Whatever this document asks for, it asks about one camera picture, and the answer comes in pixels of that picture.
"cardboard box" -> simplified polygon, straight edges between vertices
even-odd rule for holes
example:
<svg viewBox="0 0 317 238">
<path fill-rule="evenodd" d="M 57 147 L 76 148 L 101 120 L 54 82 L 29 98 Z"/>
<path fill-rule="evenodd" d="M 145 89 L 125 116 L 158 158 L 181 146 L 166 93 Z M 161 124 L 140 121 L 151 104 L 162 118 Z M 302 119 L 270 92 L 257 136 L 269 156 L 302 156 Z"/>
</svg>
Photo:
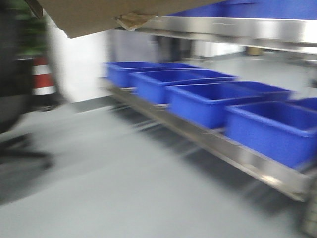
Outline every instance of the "cardboard box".
<svg viewBox="0 0 317 238">
<path fill-rule="evenodd" d="M 43 9 L 70 38 L 119 27 L 120 20 L 140 26 L 166 16 L 221 0 L 25 0 L 37 17 Z"/>
</svg>

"red and white striped post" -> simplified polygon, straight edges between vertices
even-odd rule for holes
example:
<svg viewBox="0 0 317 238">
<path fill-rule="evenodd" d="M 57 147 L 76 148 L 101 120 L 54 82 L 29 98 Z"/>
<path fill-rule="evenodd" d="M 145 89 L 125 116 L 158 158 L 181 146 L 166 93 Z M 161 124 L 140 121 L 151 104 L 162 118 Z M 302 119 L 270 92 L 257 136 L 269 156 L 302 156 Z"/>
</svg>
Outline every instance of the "red and white striped post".
<svg viewBox="0 0 317 238">
<path fill-rule="evenodd" d="M 54 99 L 56 88 L 45 57 L 34 58 L 33 77 L 35 107 L 42 111 L 52 110 L 58 105 L 58 102 Z"/>
</svg>

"epoxy floor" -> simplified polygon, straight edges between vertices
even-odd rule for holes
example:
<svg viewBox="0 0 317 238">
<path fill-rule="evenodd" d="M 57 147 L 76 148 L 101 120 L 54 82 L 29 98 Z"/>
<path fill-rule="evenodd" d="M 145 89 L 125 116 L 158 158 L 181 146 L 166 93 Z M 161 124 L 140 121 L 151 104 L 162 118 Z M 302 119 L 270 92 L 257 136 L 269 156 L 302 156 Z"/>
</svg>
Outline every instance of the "epoxy floor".
<svg viewBox="0 0 317 238">
<path fill-rule="evenodd" d="M 262 81 L 266 64 L 259 61 L 209 67 L 247 75 L 240 67 L 250 62 L 259 68 L 247 79 Z M 268 80 L 304 88 L 294 75 L 298 66 L 283 67 Z M 0 166 L 1 238 L 306 237 L 299 231 L 303 203 L 160 125 L 147 127 L 148 119 L 129 108 L 109 106 L 107 98 L 98 103 L 104 107 L 90 101 L 29 113 L 0 136 L 31 132 L 32 149 L 55 161 L 46 171 L 41 161 Z"/>
</svg>

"blue plastic bin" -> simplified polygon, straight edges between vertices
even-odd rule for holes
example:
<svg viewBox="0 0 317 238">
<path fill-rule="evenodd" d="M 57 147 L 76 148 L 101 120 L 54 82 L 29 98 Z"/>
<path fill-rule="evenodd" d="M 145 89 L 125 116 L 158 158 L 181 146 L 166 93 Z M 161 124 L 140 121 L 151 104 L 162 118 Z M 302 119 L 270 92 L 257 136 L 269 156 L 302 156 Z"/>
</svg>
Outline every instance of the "blue plastic bin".
<svg viewBox="0 0 317 238">
<path fill-rule="evenodd" d="M 264 96 L 264 100 L 266 101 L 286 101 L 289 99 L 293 91 L 275 87 L 272 85 L 259 83 L 259 82 L 252 82 L 252 81 L 234 81 L 234 82 L 224 82 L 229 83 L 232 85 L 236 85 L 239 87 L 244 87 L 247 89 L 251 89 L 254 91 L 259 92 L 261 95 Z"/>
<path fill-rule="evenodd" d="M 254 91 L 228 84 L 201 84 L 168 87 L 168 110 L 206 128 L 223 127 L 228 105 L 258 102 Z"/>
<path fill-rule="evenodd" d="M 184 84 L 218 83 L 228 78 L 206 78 L 194 74 L 196 70 L 167 70 L 156 72 L 132 73 L 135 82 L 135 94 L 153 103 L 169 102 L 167 86 Z"/>
<path fill-rule="evenodd" d="M 316 0 L 279 0 L 279 18 L 317 20 Z"/>
<path fill-rule="evenodd" d="M 291 100 L 288 103 L 300 106 L 309 110 L 317 111 L 317 98 L 303 98 L 299 100 Z"/>
<path fill-rule="evenodd" d="M 198 70 L 192 71 L 192 73 L 203 76 L 205 78 L 222 78 L 223 79 L 222 81 L 231 81 L 238 78 L 238 76 L 234 76 L 227 73 L 221 73 L 221 72 L 209 70 L 209 69 L 198 69 Z"/>
<path fill-rule="evenodd" d="M 170 16 L 191 16 L 191 17 L 223 17 L 224 4 L 222 2 L 201 6 L 187 11 L 174 13 Z"/>
<path fill-rule="evenodd" d="M 296 168 L 317 149 L 317 113 L 283 102 L 227 107 L 226 136 Z"/>
<path fill-rule="evenodd" d="M 131 82 L 130 73 L 166 70 L 157 63 L 150 62 L 110 62 L 108 67 L 108 79 L 120 88 L 129 88 Z"/>
<path fill-rule="evenodd" d="M 160 63 L 160 65 L 166 67 L 166 70 L 201 69 L 201 67 L 187 63 Z"/>
<path fill-rule="evenodd" d="M 261 0 L 228 0 L 225 2 L 225 17 L 257 18 Z"/>
</svg>

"metal shelf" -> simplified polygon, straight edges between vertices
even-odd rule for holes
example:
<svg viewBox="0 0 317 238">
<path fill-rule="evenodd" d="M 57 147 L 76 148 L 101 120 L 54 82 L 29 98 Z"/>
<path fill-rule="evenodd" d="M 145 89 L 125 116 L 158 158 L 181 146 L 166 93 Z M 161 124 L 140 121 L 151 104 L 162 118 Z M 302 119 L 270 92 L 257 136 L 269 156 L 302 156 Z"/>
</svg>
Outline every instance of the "metal shelf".
<svg viewBox="0 0 317 238">
<path fill-rule="evenodd" d="M 165 110 L 159 105 L 150 104 L 113 85 L 107 87 L 113 97 L 136 111 L 162 123 L 169 129 L 197 143 L 202 148 L 218 156 L 236 168 L 257 178 L 296 201 L 308 198 L 314 173 L 304 174 L 253 151 L 218 131 L 201 128 Z"/>
<path fill-rule="evenodd" d="M 316 29 L 316 20 L 157 17 L 137 31 L 159 36 L 317 54 Z"/>
</svg>

